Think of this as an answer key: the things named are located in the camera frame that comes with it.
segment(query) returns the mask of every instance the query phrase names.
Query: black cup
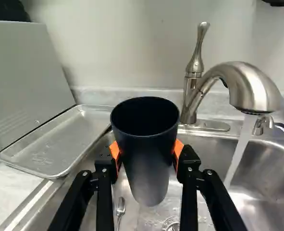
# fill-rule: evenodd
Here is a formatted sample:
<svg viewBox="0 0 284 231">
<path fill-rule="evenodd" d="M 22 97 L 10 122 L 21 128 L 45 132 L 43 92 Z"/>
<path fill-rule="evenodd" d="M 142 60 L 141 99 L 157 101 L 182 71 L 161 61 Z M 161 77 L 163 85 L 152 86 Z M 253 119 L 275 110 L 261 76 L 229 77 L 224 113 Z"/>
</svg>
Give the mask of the black cup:
<svg viewBox="0 0 284 231">
<path fill-rule="evenodd" d="M 131 192 L 146 206 L 159 204 L 169 183 L 179 111 L 159 97 L 138 97 L 118 104 L 111 125 Z"/>
</svg>

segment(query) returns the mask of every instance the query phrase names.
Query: metal spoon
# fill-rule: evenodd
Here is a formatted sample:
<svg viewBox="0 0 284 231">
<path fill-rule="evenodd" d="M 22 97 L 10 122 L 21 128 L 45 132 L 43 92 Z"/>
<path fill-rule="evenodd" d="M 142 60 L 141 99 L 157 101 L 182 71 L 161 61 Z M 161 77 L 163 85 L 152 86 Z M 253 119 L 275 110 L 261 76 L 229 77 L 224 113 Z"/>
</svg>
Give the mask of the metal spoon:
<svg viewBox="0 0 284 231">
<path fill-rule="evenodd" d="M 117 216 L 117 231 L 119 231 L 119 225 L 121 223 L 121 218 L 126 211 L 125 199 L 121 196 L 118 199 L 118 206 L 116 208 L 116 216 Z"/>
</svg>

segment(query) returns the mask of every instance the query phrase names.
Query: metal baking tray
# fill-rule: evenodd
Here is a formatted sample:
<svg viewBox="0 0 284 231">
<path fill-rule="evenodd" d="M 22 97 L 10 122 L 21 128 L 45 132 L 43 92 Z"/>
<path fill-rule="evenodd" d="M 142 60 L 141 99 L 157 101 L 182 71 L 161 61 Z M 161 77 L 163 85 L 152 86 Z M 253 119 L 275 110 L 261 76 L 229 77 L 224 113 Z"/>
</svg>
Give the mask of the metal baking tray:
<svg viewBox="0 0 284 231">
<path fill-rule="evenodd" d="M 0 161 L 24 172 L 64 176 L 109 128 L 109 107 L 78 105 L 0 152 Z"/>
</svg>

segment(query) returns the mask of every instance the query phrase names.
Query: running water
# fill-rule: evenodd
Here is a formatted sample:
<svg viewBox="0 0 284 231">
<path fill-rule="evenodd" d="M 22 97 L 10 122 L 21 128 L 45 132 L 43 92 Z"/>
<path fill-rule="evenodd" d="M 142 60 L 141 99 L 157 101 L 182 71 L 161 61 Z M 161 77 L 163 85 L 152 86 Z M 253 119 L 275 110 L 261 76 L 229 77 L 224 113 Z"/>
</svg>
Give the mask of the running water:
<svg viewBox="0 0 284 231">
<path fill-rule="evenodd" d="M 256 119 L 257 119 L 256 115 L 245 114 L 243 126 L 241 128 L 240 137 L 238 140 L 238 144 L 236 146 L 232 162 L 229 166 L 229 169 L 226 174 L 226 178 L 224 180 L 224 185 L 226 189 L 229 189 L 230 187 L 230 183 L 241 161 L 243 152 L 247 146 L 249 139 L 251 138 Z"/>
</svg>

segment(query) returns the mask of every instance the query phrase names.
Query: sink basin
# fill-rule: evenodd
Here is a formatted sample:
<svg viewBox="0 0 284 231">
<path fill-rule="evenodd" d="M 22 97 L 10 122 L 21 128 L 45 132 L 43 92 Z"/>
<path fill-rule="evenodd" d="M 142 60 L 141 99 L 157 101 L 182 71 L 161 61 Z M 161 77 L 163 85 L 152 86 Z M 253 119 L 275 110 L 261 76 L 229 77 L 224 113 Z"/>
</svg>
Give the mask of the sink basin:
<svg viewBox="0 0 284 231">
<path fill-rule="evenodd" d="M 231 163 L 239 131 L 240 121 L 225 122 L 231 125 L 229 132 L 191 131 L 179 127 L 178 139 L 190 144 L 197 152 L 204 168 L 214 169 L 224 180 Z M 58 188 L 41 196 L 42 207 L 27 212 L 24 230 L 44 231 L 49 226 L 58 206 L 64 198 L 74 176 L 80 170 L 94 171 L 94 154 L 114 141 L 113 133 L 105 134 L 93 146 L 81 164 L 69 176 L 57 179 Z M 252 136 L 240 165 L 231 182 L 229 194 L 249 231 L 284 231 L 284 129 L 277 126 L 261 136 Z M 133 198 L 122 167 L 113 185 L 115 204 L 119 196 L 126 200 L 126 212 L 122 217 L 120 231 L 160 231 L 172 229 L 167 222 L 177 222 L 180 214 L 182 185 L 177 181 L 173 167 L 165 199 L 154 207 L 139 205 Z M 87 208 L 81 230 L 95 230 L 96 195 Z M 207 205 L 198 192 L 198 221 L 200 231 L 214 231 Z"/>
</svg>

